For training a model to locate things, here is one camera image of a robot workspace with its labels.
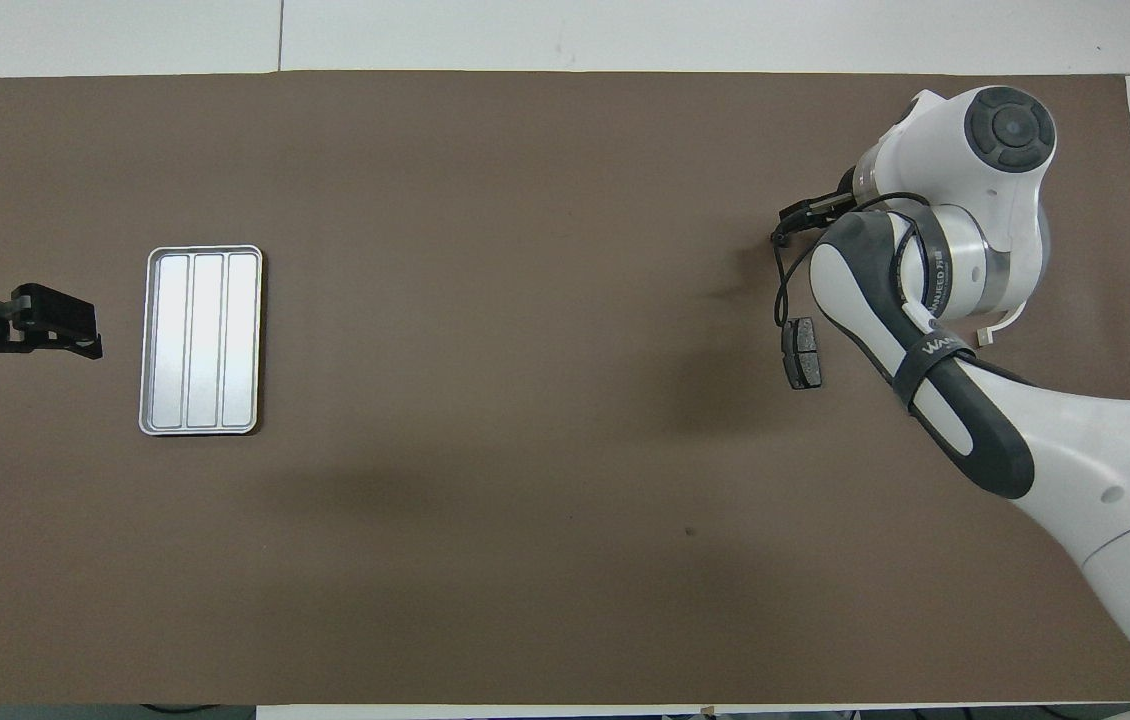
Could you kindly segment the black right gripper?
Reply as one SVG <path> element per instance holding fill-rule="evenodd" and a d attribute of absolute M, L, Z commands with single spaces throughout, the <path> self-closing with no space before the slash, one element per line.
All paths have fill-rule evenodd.
<path fill-rule="evenodd" d="M 789 205 L 779 212 L 777 243 L 788 243 L 798 233 L 829 227 L 854 206 L 857 196 L 849 186 Z"/>

